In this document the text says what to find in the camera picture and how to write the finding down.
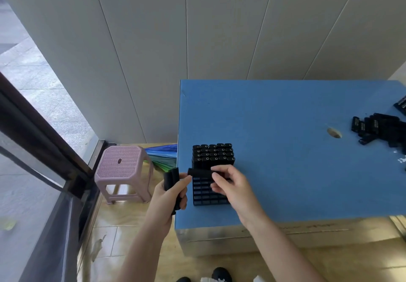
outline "wooden floor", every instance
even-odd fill
[[[147,169],[148,164],[145,163],[143,176],[147,175]],[[154,170],[151,192],[161,180],[162,174]],[[120,193],[126,189],[119,187]],[[147,208],[148,204],[129,201],[107,205],[102,199],[79,267],[78,282],[114,281],[129,245],[144,221]],[[103,237],[102,248],[92,262],[95,243]],[[406,281],[406,243],[400,235],[398,238],[367,244],[302,249],[302,252],[330,282]],[[203,276],[211,276],[213,269],[218,266],[229,269],[235,282],[252,281],[256,275],[266,281],[274,281],[259,253],[184,257],[173,227],[161,249],[156,281],[175,282],[182,276],[188,276],[197,282]]]

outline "person's left hand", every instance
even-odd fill
[[[176,197],[179,195],[180,208],[185,209],[188,198],[186,196],[187,185],[191,182],[192,177],[186,173],[179,173],[180,181],[177,182],[168,191],[164,189],[164,181],[156,185],[152,196],[150,206],[145,215],[144,226],[151,232],[157,232],[163,240],[169,233],[172,223],[171,213],[175,207]]]

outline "white wall panel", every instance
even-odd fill
[[[185,0],[100,0],[147,142],[176,142]]]
[[[405,42],[406,0],[348,0],[305,79],[388,79]]]
[[[186,0],[188,78],[246,79],[268,0]]]
[[[347,0],[269,0],[248,79],[303,79]]]
[[[145,142],[99,0],[8,0],[97,136]]]

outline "forearm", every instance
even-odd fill
[[[154,282],[163,238],[142,227],[131,244],[117,282]]]
[[[286,234],[269,218],[261,219],[248,230],[277,282],[325,281]]]

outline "hand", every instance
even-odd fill
[[[246,177],[232,165],[211,167],[213,171],[224,172],[233,182],[229,183],[218,173],[213,172],[215,183],[211,184],[214,192],[227,196],[231,206],[235,209],[241,223],[249,230],[258,219],[267,219],[266,213],[252,192]]]
[[[168,191],[164,189],[164,181],[156,185],[152,196],[150,206],[145,215],[144,227],[151,232],[158,232],[162,240],[168,235],[172,223],[171,213],[175,207],[176,197],[179,195],[180,208],[185,209],[188,198],[186,196],[187,185],[191,182],[192,177],[186,173],[179,173],[180,181],[177,182]]]

